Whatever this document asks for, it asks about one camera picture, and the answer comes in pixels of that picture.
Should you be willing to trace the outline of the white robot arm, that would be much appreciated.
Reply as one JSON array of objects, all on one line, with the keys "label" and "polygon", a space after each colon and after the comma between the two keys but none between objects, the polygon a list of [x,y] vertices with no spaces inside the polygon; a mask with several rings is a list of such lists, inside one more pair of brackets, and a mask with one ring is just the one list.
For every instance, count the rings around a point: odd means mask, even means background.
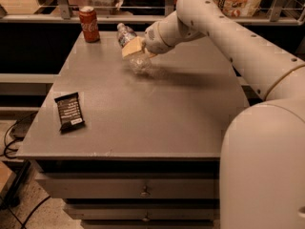
[{"label": "white robot arm", "polygon": [[226,16],[213,0],[176,9],[124,43],[125,57],[208,37],[242,78],[249,106],[229,125],[220,168],[221,229],[305,229],[303,60]]}]

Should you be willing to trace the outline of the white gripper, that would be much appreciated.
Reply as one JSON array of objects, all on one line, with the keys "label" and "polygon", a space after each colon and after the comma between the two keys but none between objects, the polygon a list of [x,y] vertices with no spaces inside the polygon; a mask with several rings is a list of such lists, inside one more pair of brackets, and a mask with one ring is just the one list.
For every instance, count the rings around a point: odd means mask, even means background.
[{"label": "white gripper", "polygon": [[143,52],[144,46],[146,46],[146,55],[149,58],[166,53],[173,49],[173,45],[170,44],[170,39],[173,35],[173,23],[167,21],[154,22],[146,28],[145,39],[136,36],[122,48],[122,57],[127,58],[131,55]]}]

